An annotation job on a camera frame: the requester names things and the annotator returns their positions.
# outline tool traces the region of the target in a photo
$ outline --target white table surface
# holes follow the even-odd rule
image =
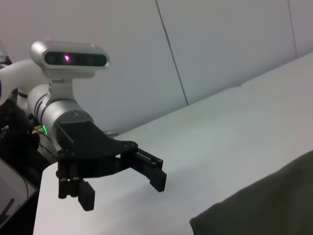
[[[35,235],[192,235],[189,220],[313,149],[313,107],[233,88],[123,134],[164,160],[164,192],[132,169],[88,179],[95,209],[43,173]]]
[[[313,53],[247,81],[242,88],[313,102]]]

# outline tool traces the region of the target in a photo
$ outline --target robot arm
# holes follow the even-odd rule
[[[72,80],[91,78],[96,70],[105,69],[110,61],[106,52],[92,44],[35,42],[31,58],[0,70],[0,80],[3,88],[17,85],[28,95],[28,112],[54,142],[59,155],[59,198],[78,197],[84,210],[93,210],[95,192],[84,178],[127,168],[145,175],[157,191],[164,191],[163,160],[139,149],[135,142],[108,138],[73,96]]]
[[[9,62],[8,59],[8,53],[6,52],[6,49],[4,47],[4,45],[2,44],[2,42],[0,41],[0,63],[1,64],[8,64],[7,62]]]

